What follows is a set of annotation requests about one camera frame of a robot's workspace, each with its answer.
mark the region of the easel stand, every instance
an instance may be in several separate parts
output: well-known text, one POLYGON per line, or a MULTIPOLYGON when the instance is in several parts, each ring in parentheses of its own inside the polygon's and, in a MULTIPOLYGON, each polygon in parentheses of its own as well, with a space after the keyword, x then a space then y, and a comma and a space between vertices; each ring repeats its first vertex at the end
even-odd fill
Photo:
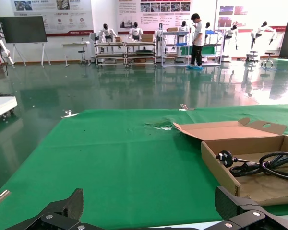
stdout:
POLYGON ((47 60, 48 60, 49 65, 51 66, 51 62, 50 62, 50 60, 49 60, 49 58, 48 58, 48 55, 47 55, 47 53, 46 53, 46 51, 45 51, 45 43, 42 43, 42 47, 43 47, 42 67, 44 67, 44 54, 45 54, 45 56, 46 56, 46 58, 47 58, 47 60))
MULTIPOLYGON (((46 45, 45 43, 42 43, 42 47, 43 47, 42 61, 41 61, 42 67, 44 67, 44 55, 46 56, 49 65, 51 66, 51 62, 50 62, 50 60, 49 60, 49 58, 48 58, 48 55, 47 55, 47 53, 46 53, 46 51, 45 51, 45 45, 46 45)), ((25 60, 24 60, 24 56, 23 56, 22 53, 19 51, 19 49, 17 49, 16 44, 13 44, 13 59, 12 59, 12 61, 13 61, 13 64, 12 64, 12 65, 13 65, 13 68, 15 68, 15 52, 18 53, 18 56, 21 58, 22 62, 24 63, 24 66, 27 66, 27 64, 25 63, 25 60)))
POLYGON ((21 58, 21 61, 23 61, 24 66, 27 66, 27 64, 25 63, 25 60, 23 58, 23 55, 20 53, 20 51, 17 49, 16 44, 13 44, 13 62, 12 62, 12 66, 13 68, 15 68, 15 51, 18 53, 18 56, 21 58))

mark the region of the box lid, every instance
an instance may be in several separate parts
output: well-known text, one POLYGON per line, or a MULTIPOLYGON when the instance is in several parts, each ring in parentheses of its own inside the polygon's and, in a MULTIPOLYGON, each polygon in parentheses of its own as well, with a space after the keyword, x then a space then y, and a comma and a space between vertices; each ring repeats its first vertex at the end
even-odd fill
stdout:
POLYGON ((249 118, 239 121, 194 123, 173 125, 184 134, 199 140, 223 140, 235 138, 261 138, 282 135, 287 126, 268 121, 254 121, 249 118))

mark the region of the reflective floor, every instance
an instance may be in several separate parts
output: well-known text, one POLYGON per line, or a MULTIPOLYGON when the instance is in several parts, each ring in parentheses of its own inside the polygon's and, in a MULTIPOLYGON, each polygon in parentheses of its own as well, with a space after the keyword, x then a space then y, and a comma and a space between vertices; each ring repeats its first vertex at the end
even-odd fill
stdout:
POLYGON ((203 71, 147 66, 16 66, 0 69, 0 93, 13 93, 15 116, 0 118, 0 188, 65 115, 86 109, 179 109, 288 104, 288 60, 263 69, 244 62, 203 71))

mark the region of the white t-shirt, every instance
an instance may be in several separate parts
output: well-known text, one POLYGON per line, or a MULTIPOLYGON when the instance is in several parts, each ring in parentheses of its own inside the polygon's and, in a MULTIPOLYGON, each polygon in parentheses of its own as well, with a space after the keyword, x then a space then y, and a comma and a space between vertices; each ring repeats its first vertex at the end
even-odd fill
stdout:
POLYGON ((205 34, 206 34, 206 28, 203 25, 203 21, 200 21, 196 25, 195 34, 194 34, 194 40, 196 40, 196 37, 198 36, 199 33, 202 34, 202 37, 200 39, 198 39, 197 42, 194 45, 203 46, 204 42, 205 42, 205 34))

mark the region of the humanoid robot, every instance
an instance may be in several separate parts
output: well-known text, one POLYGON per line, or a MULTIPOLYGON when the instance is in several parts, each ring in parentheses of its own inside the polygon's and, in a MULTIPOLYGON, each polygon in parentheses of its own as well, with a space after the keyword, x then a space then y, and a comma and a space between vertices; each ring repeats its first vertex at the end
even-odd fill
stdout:
POLYGON ((263 35, 265 31, 270 31, 272 33, 272 37, 270 38, 270 43, 269 45, 277 38, 277 32, 275 29, 271 28, 268 26, 268 23, 265 21, 261 26, 259 26, 256 29, 253 29, 251 32, 251 37, 252 37, 252 44, 251 44, 251 51, 257 51, 258 55, 253 57, 253 53, 248 53, 247 54, 247 59, 251 61, 259 61, 260 60, 260 55, 262 52, 264 52, 262 48, 262 44, 260 44, 260 37, 263 35))
POLYGON ((157 62, 161 62, 161 54, 162 49, 161 47, 166 47, 166 39, 163 39, 162 32, 166 32, 166 30, 163 29, 163 23, 159 24, 159 29, 155 30, 155 41, 156 41, 156 55, 157 55, 157 62))
MULTIPOLYGON (((181 23, 181 26, 178 28, 178 32, 187 32, 188 27, 186 21, 183 21, 181 23)), ((176 40, 178 40, 178 43, 185 43, 185 35, 179 35, 175 36, 174 38, 174 44, 176 44, 176 40)), ((177 55, 181 55, 181 50, 179 50, 179 47, 177 47, 177 55)), ((175 62, 184 62, 185 57, 176 57, 175 62)))
POLYGON ((116 33, 113 29, 108 28, 107 24, 104 24, 104 28, 99 31, 99 42, 113 42, 114 38, 117 37, 116 33))
POLYGON ((130 29, 128 38, 129 39, 132 38, 133 42, 140 42, 142 40, 142 35, 143 35, 143 30, 138 27, 138 22, 134 22, 134 28, 130 29))
POLYGON ((207 34, 207 31, 208 31, 208 28, 210 27, 210 23, 207 22, 206 23, 206 34, 205 34, 205 44, 207 44, 207 38, 208 38, 208 34, 207 34))
POLYGON ((235 46, 236 50, 238 50, 238 29, 237 25, 233 25, 229 30, 226 30, 224 33, 224 41, 223 41, 223 54, 222 61, 231 62, 231 53, 233 51, 233 36, 235 37, 235 46))

